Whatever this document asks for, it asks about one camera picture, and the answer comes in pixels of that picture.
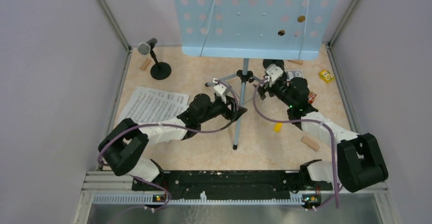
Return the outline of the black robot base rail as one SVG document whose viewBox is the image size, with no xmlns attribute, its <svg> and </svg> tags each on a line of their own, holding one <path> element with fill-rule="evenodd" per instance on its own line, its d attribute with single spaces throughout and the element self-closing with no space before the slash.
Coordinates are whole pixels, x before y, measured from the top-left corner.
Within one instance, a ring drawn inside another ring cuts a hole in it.
<svg viewBox="0 0 432 224">
<path fill-rule="evenodd" d="M 333 190 L 326 181 L 312 181 L 305 171 L 169 171 L 155 178 L 173 200 L 287 200 L 303 190 Z"/>
</svg>

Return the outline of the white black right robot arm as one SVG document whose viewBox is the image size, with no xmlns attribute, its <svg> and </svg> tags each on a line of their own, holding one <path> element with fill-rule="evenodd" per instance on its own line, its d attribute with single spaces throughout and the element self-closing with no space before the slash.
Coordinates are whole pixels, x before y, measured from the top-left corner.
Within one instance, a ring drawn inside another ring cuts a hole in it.
<svg viewBox="0 0 432 224">
<path fill-rule="evenodd" d="M 331 179 L 349 192 L 357 192 L 389 178 L 377 138 L 371 133 L 358 134 L 323 116 L 309 102 L 308 82 L 295 77 L 275 83 L 264 79 L 255 85 L 253 99 L 276 97 L 287 105 L 288 123 L 329 144 L 332 149 Z"/>
</svg>

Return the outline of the light blue music stand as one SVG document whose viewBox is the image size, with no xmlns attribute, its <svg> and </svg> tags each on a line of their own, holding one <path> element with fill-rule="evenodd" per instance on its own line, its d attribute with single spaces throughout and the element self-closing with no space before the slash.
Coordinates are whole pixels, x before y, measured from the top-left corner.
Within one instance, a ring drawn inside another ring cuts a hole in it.
<svg viewBox="0 0 432 224">
<path fill-rule="evenodd" d="M 337 0 L 174 0 L 182 51 L 196 57 L 314 60 Z M 306 16 L 302 23 L 297 21 Z"/>
</svg>

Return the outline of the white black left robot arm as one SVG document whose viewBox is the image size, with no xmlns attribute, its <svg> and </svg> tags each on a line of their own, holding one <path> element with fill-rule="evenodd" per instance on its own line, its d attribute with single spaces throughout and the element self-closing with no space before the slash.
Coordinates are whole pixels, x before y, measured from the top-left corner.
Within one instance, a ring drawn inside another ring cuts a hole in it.
<svg viewBox="0 0 432 224">
<path fill-rule="evenodd" d="M 99 144 L 99 162 L 105 161 L 116 176 L 130 175 L 144 180 L 151 190 L 163 185 L 161 168 L 143 156 L 149 145 L 186 140 L 203 133 L 203 123 L 222 116 L 230 124 L 237 121 L 247 108 L 238 105 L 236 98 L 198 94 L 188 108 L 167 121 L 138 124 L 131 118 L 122 120 Z"/>
</svg>

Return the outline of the sheet music page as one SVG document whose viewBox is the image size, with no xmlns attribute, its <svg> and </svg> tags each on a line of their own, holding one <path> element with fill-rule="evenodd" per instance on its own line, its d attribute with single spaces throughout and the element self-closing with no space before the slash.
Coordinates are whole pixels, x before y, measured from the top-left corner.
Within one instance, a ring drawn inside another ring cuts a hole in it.
<svg viewBox="0 0 432 224">
<path fill-rule="evenodd" d="M 117 117 L 117 122 L 128 118 L 139 124 L 161 122 L 176 117 L 186 109 L 187 105 L 135 90 Z"/>
<path fill-rule="evenodd" d="M 183 93 L 176 93 L 176 92 L 167 92 L 163 90 L 153 89 L 153 88 L 147 88 L 147 87 L 136 87 L 136 90 L 139 92 L 143 92 L 145 94 L 150 94 L 156 97 L 164 98 L 166 100 L 169 100 L 171 102 L 181 104 L 181 105 L 187 105 L 190 95 L 183 94 Z"/>
</svg>

